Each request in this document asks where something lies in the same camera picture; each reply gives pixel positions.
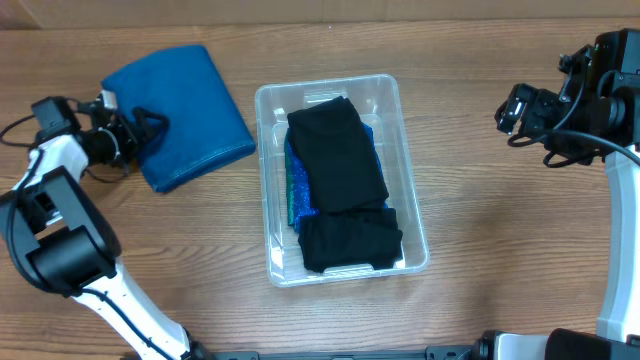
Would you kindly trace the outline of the black cloth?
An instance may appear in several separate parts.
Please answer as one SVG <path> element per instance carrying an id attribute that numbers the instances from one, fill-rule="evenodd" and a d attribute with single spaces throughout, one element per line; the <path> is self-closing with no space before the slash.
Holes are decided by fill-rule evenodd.
<path id="1" fill-rule="evenodd" d="M 361 208 L 302 217 L 298 242 L 304 267 L 322 273 L 362 264 L 392 268 L 401 258 L 402 237 L 393 208 Z"/>
<path id="2" fill-rule="evenodd" d="M 325 213 L 382 208 L 389 193 L 371 137 L 339 96 L 287 115 L 290 143 L 307 171 L 313 206 Z"/>

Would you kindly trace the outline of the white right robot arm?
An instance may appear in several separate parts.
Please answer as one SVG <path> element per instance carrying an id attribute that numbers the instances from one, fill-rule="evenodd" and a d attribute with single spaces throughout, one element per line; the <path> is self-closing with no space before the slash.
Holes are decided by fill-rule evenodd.
<path id="1" fill-rule="evenodd" d="M 595 330 L 486 331 L 467 359 L 636 359 L 639 356 L 639 32 L 602 33 L 559 58 L 551 91 L 513 86 L 495 113 L 512 148 L 542 145 L 544 165 L 603 166 L 610 224 L 607 280 Z"/>

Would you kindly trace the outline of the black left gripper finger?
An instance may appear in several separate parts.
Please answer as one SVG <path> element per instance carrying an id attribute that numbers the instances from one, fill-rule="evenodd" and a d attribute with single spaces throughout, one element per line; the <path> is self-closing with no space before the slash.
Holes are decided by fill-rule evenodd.
<path id="1" fill-rule="evenodd" d="M 142 107 L 132 110 L 135 122 L 143 131 L 161 131 L 169 127 L 169 119 Z"/>
<path id="2" fill-rule="evenodd" d="M 134 131 L 140 150 L 156 150 L 162 144 L 167 130 L 165 128 L 152 128 L 150 132 L 138 129 Z"/>

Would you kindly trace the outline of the dark blue towel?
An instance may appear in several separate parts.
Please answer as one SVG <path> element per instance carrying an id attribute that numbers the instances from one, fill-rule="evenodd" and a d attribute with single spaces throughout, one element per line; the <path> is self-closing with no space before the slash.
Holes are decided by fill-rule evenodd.
<path id="1" fill-rule="evenodd" d="M 156 192 L 170 192 L 255 152 L 255 141 L 202 45 L 156 51 L 101 85 L 131 122 L 136 108 L 168 118 L 168 128 L 138 155 L 140 170 Z"/>

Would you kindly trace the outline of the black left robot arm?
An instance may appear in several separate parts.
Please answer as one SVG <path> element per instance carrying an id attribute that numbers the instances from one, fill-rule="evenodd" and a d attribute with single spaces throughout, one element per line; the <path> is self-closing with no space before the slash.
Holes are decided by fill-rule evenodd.
<path id="1" fill-rule="evenodd" d="M 95 164 L 126 167 L 169 126 L 137 107 L 54 96 L 31 106 L 40 129 L 28 144 L 24 177 L 1 197 L 1 235 L 31 286 L 71 298 L 103 318 L 141 359 L 208 359 L 210 353 L 138 286 L 119 240 L 80 180 Z"/>

